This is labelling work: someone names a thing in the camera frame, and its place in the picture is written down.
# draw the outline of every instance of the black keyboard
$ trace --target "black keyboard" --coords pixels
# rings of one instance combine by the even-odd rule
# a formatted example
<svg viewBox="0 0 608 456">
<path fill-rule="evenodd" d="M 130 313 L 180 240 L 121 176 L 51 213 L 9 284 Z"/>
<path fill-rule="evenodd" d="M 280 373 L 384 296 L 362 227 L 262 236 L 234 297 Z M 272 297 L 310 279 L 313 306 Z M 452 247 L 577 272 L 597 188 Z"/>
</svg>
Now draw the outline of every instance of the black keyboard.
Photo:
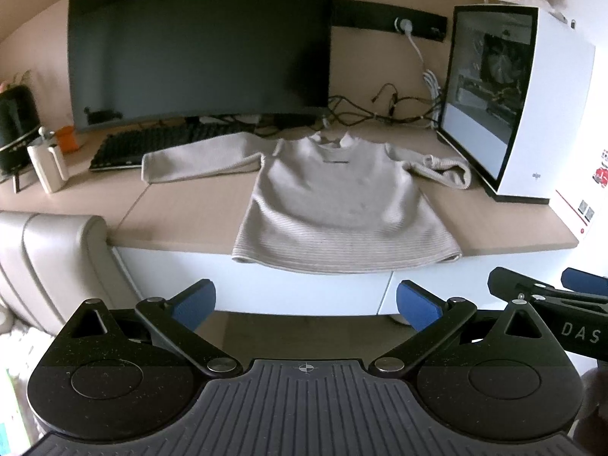
<svg viewBox="0 0 608 456">
<path fill-rule="evenodd" d="M 149 152 L 237 132 L 253 133 L 253 126 L 248 127 L 242 123 L 199 123 L 112 133 L 99 147 L 89 169 L 106 171 L 141 168 L 142 158 Z"/>
</svg>

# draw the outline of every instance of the floor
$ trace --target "floor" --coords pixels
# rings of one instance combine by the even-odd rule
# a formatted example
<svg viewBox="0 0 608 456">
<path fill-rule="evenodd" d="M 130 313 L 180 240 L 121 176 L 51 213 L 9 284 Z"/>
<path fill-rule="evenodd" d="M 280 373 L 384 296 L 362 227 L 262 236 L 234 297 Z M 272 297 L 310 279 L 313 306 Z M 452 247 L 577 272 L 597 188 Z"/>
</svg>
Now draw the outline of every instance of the floor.
<svg viewBox="0 0 608 456">
<path fill-rule="evenodd" d="M 363 359 L 367 365 L 413 335 L 390 317 L 287 317 L 227 313 L 221 346 L 246 366 L 254 358 Z"/>
</svg>

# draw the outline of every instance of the ribbed black surface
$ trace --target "ribbed black surface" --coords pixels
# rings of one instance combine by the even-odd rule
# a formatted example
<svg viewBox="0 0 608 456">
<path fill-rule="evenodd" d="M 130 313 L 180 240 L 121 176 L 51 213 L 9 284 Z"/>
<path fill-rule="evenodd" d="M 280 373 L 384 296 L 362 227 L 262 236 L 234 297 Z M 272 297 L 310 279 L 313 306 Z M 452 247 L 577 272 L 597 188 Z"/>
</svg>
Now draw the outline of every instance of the ribbed black surface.
<svg viewBox="0 0 608 456">
<path fill-rule="evenodd" d="M 455 434 L 418 405 L 405 383 L 370 376 L 356 361 L 259 360 L 241 377 L 210 382 L 190 412 L 154 435 L 116 445 L 86 445 L 53 434 L 28 454 L 583 456 L 584 452 L 561 435 L 508 446 Z"/>
</svg>

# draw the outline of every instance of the beige chair backrest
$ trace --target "beige chair backrest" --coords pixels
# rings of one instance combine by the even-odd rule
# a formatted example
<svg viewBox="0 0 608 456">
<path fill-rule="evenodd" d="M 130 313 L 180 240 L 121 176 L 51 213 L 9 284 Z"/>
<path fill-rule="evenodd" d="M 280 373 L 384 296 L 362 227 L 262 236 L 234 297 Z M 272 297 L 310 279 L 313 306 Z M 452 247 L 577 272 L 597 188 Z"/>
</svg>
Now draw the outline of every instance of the beige chair backrest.
<svg viewBox="0 0 608 456">
<path fill-rule="evenodd" d="M 0 297 L 23 321 L 57 334 L 88 298 L 132 308 L 137 295 L 99 216 L 0 212 Z"/>
</svg>

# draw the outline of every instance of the beige sweater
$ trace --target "beige sweater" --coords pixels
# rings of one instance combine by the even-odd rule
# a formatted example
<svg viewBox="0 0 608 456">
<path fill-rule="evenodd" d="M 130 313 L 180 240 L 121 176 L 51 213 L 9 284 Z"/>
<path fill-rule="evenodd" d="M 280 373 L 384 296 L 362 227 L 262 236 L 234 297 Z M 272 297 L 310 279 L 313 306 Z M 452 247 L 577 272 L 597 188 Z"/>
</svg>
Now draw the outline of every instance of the beige sweater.
<svg viewBox="0 0 608 456">
<path fill-rule="evenodd" d="M 233 259 L 287 271 L 352 274 L 415 268 L 461 256 L 412 173 L 464 189 L 469 166 L 344 135 L 323 143 L 234 133 L 144 156 L 161 184 L 260 170 Z"/>
</svg>

